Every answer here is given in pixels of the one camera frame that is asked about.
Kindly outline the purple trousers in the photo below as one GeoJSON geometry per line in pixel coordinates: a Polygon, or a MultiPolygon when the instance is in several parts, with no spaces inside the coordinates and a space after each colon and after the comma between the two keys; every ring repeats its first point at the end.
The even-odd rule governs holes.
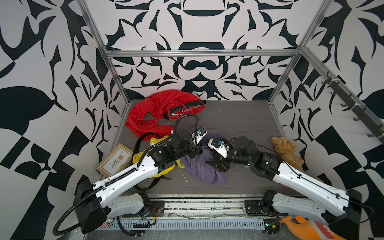
{"type": "Polygon", "coordinates": [[[228,174],[217,171],[214,167],[210,166],[207,161],[213,161],[214,157],[208,147],[210,139],[222,138],[220,131],[207,130],[208,133],[198,143],[201,151],[193,159],[189,156],[184,156],[180,159],[181,164],[188,173],[200,182],[213,186],[225,185],[228,181],[228,174]]]}

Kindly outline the yellow trousers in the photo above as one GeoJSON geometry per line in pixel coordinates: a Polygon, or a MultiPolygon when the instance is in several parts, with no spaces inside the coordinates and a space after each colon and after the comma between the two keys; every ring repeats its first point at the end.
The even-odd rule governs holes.
{"type": "Polygon", "coordinates": [[[155,137],[154,133],[145,134],[138,139],[133,152],[133,164],[137,164],[140,161],[141,157],[144,155],[144,151],[139,153],[139,147],[142,140],[146,137],[151,137],[150,146],[154,148],[150,149],[146,153],[146,156],[143,158],[143,162],[145,162],[148,158],[151,158],[154,162],[154,166],[158,170],[158,173],[152,178],[160,178],[164,175],[167,175],[176,166],[182,169],[184,168],[184,165],[181,163],[181,160],[175,159],[176,152],[173,147],[167,146],[168,142],[171,139],[170,136],[165,136],[159,139],[155,137]]]}

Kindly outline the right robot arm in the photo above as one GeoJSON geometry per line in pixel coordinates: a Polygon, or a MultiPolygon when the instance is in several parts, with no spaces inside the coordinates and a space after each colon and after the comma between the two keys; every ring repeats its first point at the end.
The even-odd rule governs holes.
{"type": "Polygon", "coordinates": [[[362,194],[356,190],[340,190],[295,169],[279,156],[262,152],[245,136],[233,141],[210,139],[208,147],[214,160],[208,164],[219,172],[229,170],[231,163],[245,165],[261,178],[281,184],[302,194],[304,198],[266,191],[260,201],[265,213],[291,214],[314,220],[346,240],[360,235],[362,194]]]}

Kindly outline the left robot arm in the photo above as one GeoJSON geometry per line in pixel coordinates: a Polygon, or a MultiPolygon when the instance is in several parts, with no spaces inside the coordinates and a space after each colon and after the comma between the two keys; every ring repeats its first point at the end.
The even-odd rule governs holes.
{"type": "Polygon", "coordinates": [[[152,144],[139,161],[105,180],[83,182],[73,205],[59,218],[53,227],[53,235],[61,236],[80,228],[86,234],[99,228],[112,216],[116,199],[142,181],[153,178],[174,166],[184,156],[192,157],[200,152],[199,142],[205,134],[197,131],[174,133],[157,144],[152,144]]]}

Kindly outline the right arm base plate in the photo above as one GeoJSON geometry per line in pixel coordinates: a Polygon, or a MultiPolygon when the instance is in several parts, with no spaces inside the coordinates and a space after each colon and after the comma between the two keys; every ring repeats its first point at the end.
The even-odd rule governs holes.
{"type": "Polygon", "coordinates": [[[272,200],[245,200],[245,211],[249,217],[275,217],[277,211],[272,200]]]}

